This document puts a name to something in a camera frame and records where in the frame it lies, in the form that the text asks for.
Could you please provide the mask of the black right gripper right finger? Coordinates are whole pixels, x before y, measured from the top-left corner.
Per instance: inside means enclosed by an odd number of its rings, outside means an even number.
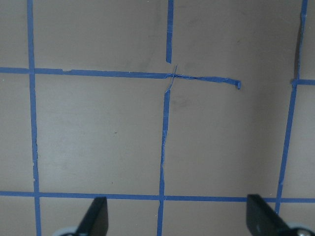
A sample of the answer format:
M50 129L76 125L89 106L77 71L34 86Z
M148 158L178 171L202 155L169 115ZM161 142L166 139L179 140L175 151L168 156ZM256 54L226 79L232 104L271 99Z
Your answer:
M258 194L248 194L246 226L252 236L287 236L290 227Z

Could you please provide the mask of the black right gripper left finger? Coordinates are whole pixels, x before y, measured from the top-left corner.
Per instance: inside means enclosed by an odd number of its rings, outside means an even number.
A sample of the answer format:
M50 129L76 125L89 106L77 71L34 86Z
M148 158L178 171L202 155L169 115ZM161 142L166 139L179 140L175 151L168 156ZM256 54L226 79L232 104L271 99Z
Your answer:
M105 236L109 228L106 197L96 197L83 217L76 236Z

